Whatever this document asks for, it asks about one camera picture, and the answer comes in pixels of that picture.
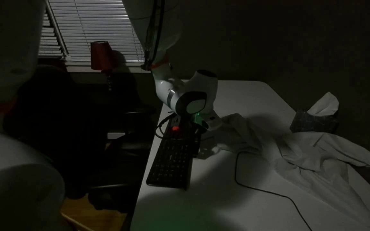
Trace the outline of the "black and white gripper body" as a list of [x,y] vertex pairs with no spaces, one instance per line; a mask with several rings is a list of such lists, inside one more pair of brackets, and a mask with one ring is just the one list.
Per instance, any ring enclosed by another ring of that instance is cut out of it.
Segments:
[[192,119],[206,129],[219,120],[213,110],[217,95],[217,76],[197,70],[190,80],[180,81],[168,94],[167,106],[180,117]]

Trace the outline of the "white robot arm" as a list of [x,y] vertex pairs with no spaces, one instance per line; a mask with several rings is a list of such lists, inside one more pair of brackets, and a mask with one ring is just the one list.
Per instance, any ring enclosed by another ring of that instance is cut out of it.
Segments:
[[[45,0],[0,0],[0,115],[35,74]],[[0,231],[68,231],[64,183],[35,149],[0,134]]]

